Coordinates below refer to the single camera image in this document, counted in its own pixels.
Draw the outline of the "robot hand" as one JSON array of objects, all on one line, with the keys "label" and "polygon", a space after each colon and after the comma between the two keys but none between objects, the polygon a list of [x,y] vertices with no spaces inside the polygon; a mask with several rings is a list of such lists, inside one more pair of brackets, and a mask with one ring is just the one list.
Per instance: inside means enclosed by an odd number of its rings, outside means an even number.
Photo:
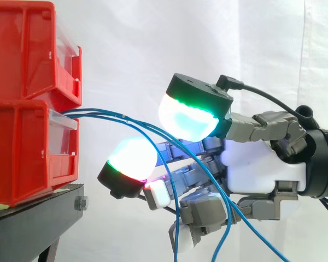
[{"label": "robot hand", "polygon": [[118,145],[98,174],[117,198],[144,199],[151,210],[176,205],[169,229],[174,253],[239,221],[279,220],[283,201],[306,187],[305,108],[222,75],[215,84],[174,74],[159,107],[163,129],[124,117],[165,138]]}]

